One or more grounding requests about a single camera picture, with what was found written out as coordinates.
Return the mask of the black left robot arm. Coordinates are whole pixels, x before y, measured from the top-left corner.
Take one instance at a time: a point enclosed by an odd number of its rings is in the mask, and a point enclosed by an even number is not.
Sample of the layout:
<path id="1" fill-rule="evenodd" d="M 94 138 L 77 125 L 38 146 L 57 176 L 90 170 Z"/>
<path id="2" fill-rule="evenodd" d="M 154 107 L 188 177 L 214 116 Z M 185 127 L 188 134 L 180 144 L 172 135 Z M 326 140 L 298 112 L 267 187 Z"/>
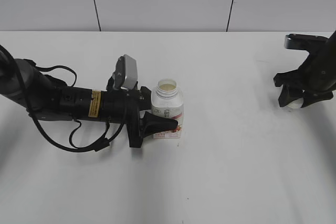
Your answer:
<path id="1" fill-rule="evenodd" d="M 35 117 L 41 121 L 97 121 L 127 128 L 129 145 L 140 148 L 143 139 L 174 130 L 178 122 L 148 112 L 151 90 L 137 88 L 137 63 L 128 55 L 119 57 L 106 91 L 68 86 L 28 59 L 15 60 L 23 78 Z"/>

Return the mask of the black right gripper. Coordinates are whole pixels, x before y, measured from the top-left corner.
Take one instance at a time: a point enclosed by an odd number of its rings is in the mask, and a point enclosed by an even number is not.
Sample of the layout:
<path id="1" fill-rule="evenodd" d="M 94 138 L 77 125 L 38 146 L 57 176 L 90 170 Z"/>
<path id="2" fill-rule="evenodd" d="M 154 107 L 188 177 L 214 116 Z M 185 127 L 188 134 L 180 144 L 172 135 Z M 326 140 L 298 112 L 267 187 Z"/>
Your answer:
<path id="1" fill-rule="evenodd" d="M 278 98 L 281 108 L 291 103 L 291 89 L 288 86 L 305 90 L 301 108 L 331 100 L 332 91 L 335 90 L 335 51 L 309 53 L 297 69 L 277 73 L 273 81 L 276 87 L 283 85 Z"/>

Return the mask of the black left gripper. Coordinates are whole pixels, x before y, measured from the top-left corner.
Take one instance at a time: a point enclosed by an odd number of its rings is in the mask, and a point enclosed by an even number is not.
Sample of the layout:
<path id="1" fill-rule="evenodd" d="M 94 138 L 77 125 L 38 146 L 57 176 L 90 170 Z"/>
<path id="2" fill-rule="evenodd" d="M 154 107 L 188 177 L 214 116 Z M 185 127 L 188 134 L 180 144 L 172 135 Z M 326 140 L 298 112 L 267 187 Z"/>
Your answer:
<path id="1" fill-rule="evenodd" d="M 150 109 L 151 90 L 145 86 L 140 90 L 104 92 L 100 104 L 100 121 L 106 122 L 107 127 L 111 123 L 119 125 L 113 135 L 107 138 L 107 145 L 117 138 L 123 127 L 127 128 L 131 148 L 140 148 L 145 137 L 177 128 L 177 120 L 162 118 L 148 111 L 140 119 L 140 110 Z"/>

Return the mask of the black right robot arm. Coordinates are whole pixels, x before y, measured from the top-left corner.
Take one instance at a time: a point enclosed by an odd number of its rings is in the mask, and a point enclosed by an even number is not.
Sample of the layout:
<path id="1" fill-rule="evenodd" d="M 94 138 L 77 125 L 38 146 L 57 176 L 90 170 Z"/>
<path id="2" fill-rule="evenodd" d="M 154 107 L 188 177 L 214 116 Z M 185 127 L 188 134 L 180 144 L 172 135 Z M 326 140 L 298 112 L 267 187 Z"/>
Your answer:
<path id="1" fill-rule="evenodd" d="M 307 51 L 305 61 L 295 70 L 277 73 L 275 86 L 281 87 L 281 108 L 305 108 L 331 100 L 335 91 L 335 33 L 323 36 L 287 34 L 285 48 Z"/>

